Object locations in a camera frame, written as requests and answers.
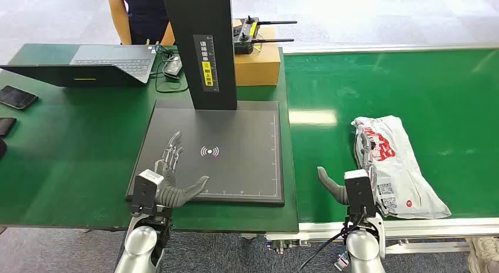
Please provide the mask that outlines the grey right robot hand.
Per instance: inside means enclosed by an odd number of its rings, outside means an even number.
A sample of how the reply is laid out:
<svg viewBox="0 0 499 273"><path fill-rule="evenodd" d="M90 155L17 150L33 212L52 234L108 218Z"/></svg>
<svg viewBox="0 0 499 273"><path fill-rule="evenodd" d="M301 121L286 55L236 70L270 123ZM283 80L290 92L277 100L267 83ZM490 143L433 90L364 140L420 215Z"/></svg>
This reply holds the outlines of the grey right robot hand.
<svg viewBox="0 0 499 273"><path fill-rule="evenodd" d="M377 168L374 164L373 151L375 143L370 140L367 132L360 132L356 134L355 144L360 144L360 150L355 151L354 158L357 163L358 169L366 171L372 190L373 199L376 199L375 189L377 187ZM337 184L331 179L324 167L317 167L318 178L323 186L326 187L328 192L335 198L337 202L342 205L348 205L347 189L345 185Z"/></svg>

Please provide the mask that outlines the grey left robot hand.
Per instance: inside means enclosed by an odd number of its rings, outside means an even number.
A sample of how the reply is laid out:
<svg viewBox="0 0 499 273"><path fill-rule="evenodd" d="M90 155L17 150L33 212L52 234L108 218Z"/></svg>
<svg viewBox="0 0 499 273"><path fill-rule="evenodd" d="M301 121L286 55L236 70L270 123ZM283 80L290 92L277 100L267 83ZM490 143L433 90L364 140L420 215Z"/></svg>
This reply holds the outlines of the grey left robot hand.
<svg viewBox="0 0 499 273"><path fill-rule="evenodd" d="M178 208L195 198L205 190L209 176L203 175L196 184L187 188L176 186L176 169L183 151L180 146L182 132L177 131L167 143L162 156L155 162L154 172L163 177L159 185L155 202L168 208Z"/></svg>

